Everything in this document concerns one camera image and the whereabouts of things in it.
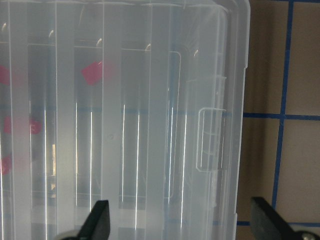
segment clear plastic box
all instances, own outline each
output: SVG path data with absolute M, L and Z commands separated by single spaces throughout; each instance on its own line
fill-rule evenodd
M 248 0 L 0 1 L 0 239 L 97 200 L 110 240 L 232 240 Z

